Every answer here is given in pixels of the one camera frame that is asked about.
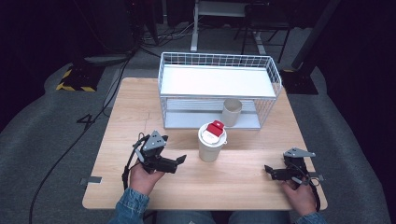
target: chair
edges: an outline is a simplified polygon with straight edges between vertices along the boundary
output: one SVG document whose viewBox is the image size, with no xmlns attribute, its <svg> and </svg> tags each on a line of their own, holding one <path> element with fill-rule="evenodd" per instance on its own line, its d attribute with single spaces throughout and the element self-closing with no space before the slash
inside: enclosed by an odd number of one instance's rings
<svg viewBox="0 0 396 224">
<path fill-rule="evenodd" d="M 268 38 L 265 45 L 282 46 L 279 58 L 277 60 L 277 62 L 280 63 L 291 29 L 288 17 L 284 13 L 282 7 L 269 1 L 252 1 L 249 5 L 245 6 L 245 18 L 243 24 L 239 27 L 233 39 L 237 38 L 243 27 L 245 28 L 245 33 L 241 54 L 244 54 L 248 32 L 255 32 L 259 35 L 262 31 L 271 31 L 274 33 Z M 287 31 L 283 44 L 269 43 L 276 33 L 282 30 Z"/>
</svg>

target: paper cup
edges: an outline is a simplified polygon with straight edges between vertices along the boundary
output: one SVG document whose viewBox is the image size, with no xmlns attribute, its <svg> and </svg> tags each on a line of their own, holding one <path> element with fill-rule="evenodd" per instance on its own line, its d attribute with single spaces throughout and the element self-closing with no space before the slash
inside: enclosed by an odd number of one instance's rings
<svg viewBox="0 0 396 224">
<path fill-rule="evenodd" d="M 206 130 L 208 124 L 204 124 L 198 131 L 199 157 L 202 161 L 211 162 L 218 158 L 221 148 L 227 144 L 227 133 L 224 130 L 224 134 L 217 143 L 209 144 L 202 137 L 202 132 Z"/>
<path fill-rule="evenodd" d="M 241 114 L 242 103 L 238 99 L 227 99 L 221 114 L 221 122 L 227 127 L 233 127 Z"/>
</svg>

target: person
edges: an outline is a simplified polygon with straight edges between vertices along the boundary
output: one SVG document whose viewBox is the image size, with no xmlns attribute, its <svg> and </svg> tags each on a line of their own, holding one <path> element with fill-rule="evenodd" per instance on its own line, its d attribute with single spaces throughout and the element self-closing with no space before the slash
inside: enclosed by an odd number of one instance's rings
<svg viewBox="0 0 396 224">
<path fill-rule="evenodd" d="M 164 172 L 147 173 L 138 163 L 131 169 L 129 188 L 126 189 L 116 205 L 116 215 L 108 224 L 143 224 L 143 215 L 149 204 L 149 195 Z M 323 216 L 316 211 L 316 201 L 312 189 L 301 185 L 297 189 L 282 181 L 281 188 L 287 195 L 293 209 L 301 216 L 296 224 L 325 224 Z M 216 224 L 208 211 L 160 211 L 157 223 L 165 224 Z M 233 212 L 229 223 L 290 223 L 287 211 L 240 211 Z"/>
</svg>

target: denim jacket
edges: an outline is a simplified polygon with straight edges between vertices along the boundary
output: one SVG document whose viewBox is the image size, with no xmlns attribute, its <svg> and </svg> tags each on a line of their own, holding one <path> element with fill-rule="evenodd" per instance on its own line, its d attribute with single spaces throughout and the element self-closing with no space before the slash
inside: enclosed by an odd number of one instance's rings
<svg viewBox="0 0 396 224">
<path fill-rule="evenodd" d="M 108 224 L 143 224 L 143 215 L 149 204 L 149 196 L 128 188 L 116 205 L 116 215 Z M 319 213 L 311 213 L 300 217 L 296 224 L 326 224 Z"/>
</svg>

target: person's hand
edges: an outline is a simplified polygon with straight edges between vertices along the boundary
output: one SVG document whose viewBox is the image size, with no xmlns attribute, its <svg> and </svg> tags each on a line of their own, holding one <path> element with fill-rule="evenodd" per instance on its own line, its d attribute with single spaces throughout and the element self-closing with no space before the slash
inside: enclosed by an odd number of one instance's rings
<svg viewBox="0 0 396 224">
<path fill-rule="evenodd" d="M 149 196 L 154 189 L 155 183 L 165 175 L 164 172 L 147 173 L 141 163 L 131 169 L 129 176 L 129 188 Z"/>
<path fill-rule="evenodd" d="M 300 185 L 299 188 L 293 189 L 293 187 L 286 181 L 282 181 L 280 185 L 288 196 L 291 206 L 300 216 L 303 217 L 317 211 L 317 202 L 311 186 Z"/>
</svg>

